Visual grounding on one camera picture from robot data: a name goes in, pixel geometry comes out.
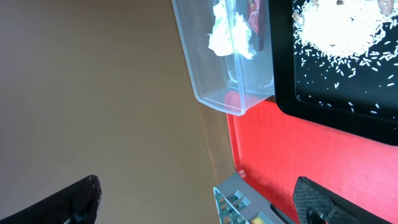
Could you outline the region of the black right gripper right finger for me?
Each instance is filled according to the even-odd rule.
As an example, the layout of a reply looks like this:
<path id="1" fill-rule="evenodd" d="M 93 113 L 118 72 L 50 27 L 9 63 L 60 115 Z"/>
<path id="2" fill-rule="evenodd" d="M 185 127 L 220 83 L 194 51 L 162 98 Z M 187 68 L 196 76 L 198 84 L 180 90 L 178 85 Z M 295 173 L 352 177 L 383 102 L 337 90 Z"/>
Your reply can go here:
<path id="1" fill-rule="evenodd" d="M 388 224 L 389 222 L 353 204 L 316 182 L 299 177 L 293 201 L 300 223 Z"/>

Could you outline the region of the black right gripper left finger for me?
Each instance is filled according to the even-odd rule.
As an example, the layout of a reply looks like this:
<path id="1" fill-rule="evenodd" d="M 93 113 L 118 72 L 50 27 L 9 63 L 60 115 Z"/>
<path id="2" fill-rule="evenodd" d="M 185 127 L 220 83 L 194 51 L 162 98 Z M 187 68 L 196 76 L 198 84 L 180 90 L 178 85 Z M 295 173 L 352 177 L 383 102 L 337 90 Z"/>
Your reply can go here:
<path id="1" fill-rule="evenodd" d="M 89 175 L 61 191 L 1 220 L 1 224 L 95 224 L 101 184 Z"/>

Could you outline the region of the yellow plastic cup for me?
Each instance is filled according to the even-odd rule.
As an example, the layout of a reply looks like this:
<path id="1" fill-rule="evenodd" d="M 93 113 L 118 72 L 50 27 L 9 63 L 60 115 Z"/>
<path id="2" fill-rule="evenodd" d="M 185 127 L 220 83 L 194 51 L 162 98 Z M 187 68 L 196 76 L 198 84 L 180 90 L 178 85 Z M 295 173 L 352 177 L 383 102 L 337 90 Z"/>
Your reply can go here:
<path id="1" fill-rule="evenodd" d="M 251 223 L 251 224 L 266 224 L 265 221 L 262 220 L 260 217 L 253 218 L 253 219 L 250 221 L 250 223 Z"/>

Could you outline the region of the rice food waste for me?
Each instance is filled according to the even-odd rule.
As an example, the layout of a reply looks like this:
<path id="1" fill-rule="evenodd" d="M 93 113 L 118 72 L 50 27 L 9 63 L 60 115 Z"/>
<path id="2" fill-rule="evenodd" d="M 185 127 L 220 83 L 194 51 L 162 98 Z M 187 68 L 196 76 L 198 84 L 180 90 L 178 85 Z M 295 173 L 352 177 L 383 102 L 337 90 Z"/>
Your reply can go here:
<path id="1" fill-rule="evenodd" d="M 295 95 L 397 119 L 397 1 L 293 2 Z"/>

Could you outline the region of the white napkin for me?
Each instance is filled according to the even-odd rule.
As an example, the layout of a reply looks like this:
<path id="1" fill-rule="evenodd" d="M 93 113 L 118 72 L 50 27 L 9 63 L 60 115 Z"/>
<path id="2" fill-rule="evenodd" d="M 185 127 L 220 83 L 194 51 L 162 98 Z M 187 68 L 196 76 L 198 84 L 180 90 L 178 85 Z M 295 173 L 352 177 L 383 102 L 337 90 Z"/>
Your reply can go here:
<path id="1" fill-rule="evenodd" d="M 236 1 L 220 0 L 213 6 L 215 23 L 208 34 L 208 48 L 219 57 L 237 53 L 248 60 L 257 54 L 250 43 L 252 29 L 247 19 L 236 10 Z"/>

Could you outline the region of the red candy wrapper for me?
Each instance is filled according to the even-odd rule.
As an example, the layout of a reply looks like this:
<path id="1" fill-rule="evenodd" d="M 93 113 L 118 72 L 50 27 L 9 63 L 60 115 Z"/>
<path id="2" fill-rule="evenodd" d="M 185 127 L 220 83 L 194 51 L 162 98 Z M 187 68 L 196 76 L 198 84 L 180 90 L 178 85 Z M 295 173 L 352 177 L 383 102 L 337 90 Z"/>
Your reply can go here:
<path id="1" fill-rule="evenodd" d="M 264 50 L 265 43 L 265 12 L 264 0 L 248 0 L 249 5 L 249 24 L 252 30 L 257 34 L 258 51 Z"/>

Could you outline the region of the grey dishwasher rack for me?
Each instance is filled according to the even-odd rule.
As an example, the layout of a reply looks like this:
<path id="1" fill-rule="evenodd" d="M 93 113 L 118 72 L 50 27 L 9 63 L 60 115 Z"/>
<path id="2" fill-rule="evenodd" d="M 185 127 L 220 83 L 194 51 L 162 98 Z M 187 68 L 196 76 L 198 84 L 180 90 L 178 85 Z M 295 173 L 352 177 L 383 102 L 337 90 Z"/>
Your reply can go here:
<path id="1" fill-rule="evenodd" d="M 266 224 L 294 222 L 247 184 L 238 173 L 214 187 L 213 193 L 220 223 L 250 224 L 256 217 Z"/>

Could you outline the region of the black waste tray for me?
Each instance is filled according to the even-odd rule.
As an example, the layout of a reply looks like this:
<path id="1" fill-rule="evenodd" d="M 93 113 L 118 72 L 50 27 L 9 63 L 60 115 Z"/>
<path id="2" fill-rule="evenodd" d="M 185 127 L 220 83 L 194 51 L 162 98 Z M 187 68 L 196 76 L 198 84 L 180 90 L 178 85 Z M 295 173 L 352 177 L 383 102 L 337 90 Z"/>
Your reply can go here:
<path id="1" fill-rule="evenodd" d="M 279 109 L 290 116 L 396 146 L 397 107 L 383 109 L 381 114 L 365 111 L 364 104 L 380 100 L 380 94 L 365 99 L 360 97 L 358 87 L 347 82 L 343 86 L 350 87 L 353 96 L 343 95 L 333 87 L 321 90 L 315 82 L 298 91 L 292 6 L 292 1 L 269 1 L 275 100 Z"/>

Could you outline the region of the red plastic tray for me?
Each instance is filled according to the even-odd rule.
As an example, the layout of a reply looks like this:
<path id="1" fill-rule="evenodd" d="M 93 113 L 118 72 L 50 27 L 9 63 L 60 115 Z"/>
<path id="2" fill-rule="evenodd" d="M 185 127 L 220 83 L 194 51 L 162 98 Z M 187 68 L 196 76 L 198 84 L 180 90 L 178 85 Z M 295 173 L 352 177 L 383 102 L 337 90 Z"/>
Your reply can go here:
<path id="1" fill-rule="evenodd" d="M 397 222 L 395 146 L 289 116 L 271 101 L 227 121 L 238 174 L 291 219 L 295 183 L 305 176 Z"/>

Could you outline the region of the clear plastic bin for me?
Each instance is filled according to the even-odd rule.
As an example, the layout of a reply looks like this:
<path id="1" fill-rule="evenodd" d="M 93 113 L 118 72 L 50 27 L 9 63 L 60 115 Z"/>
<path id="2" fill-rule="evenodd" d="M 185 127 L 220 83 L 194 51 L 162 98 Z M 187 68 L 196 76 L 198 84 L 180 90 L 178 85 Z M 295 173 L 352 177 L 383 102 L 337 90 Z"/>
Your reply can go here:
<path id="1" fill-rule="evenodd" d="M 257 34 L 252 30 L 250 43 L 257 54 L 248 60 L 237 53 L 219 57 L 208 48 L 208 34 L 215 23 L 213 6 L 218 1 L 173 0 L 172 5 L 196 99 L 218 111 L 241 116 L 275 94 L 269 3 L 264 1 L 264 50 L 258 51 Z M 248 0 L 225 1 L 236 1 L 236 10 L 249 23 Z"/>

